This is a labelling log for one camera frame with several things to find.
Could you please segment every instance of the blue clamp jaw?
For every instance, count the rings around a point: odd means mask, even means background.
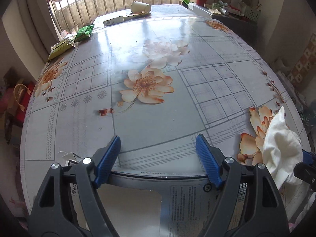
[[[103,183],[106,183],[120,150],[121,139],[114,136],[106,147],[98,149],[92,156],[95,165],[95,179],[93,180],[95,188],[99,188]]]
[[[216,188],[222,187],[225,177],[221,165],[225,156],[220,149],[211,147],[202,134],[197,136],[195,146],[210,182]]]

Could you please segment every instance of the label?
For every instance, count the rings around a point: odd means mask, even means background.
[[[234,229],[239,224],[239,221],[241,218],[241,213],[242,213],[242,210],[244,208],[246,191],[247,191],[247,184],[241,183],[239,186],[239,192],[238,192],[238,197],[237,197],[234,213],[233,213],[232,219],[230,220],[230,224],[229,224],[227,230]]]
[[[193,237],[199,233],[201,186],[171,186],[168,237]]]

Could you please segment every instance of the paper cup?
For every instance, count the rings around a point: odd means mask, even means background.
[[[150,12],[151,6],[147,3],[134,1],[131,5],[131,11],[132,13],[140,13],[142,11]]]

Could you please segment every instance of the barcode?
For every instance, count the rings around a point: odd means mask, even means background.
[[[244,201],[246,198],[247,183],[241,183],[238,191],[238,202]]]

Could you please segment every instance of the floral tablecloth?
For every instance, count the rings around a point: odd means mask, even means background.
[[[92,156],[114,135],[122,148],[113,170],[125,174],[205,175],[195,153],[198,134],[226,156],[260,161],[266,129],[280,106],[310,151],[277,76],[216,20],[188,13],[98,29],[47,64],[36,84],[21,141],[27,207],[31,211],[60,151]],[[306,190],[304,184],[282,187],[289,218]]]

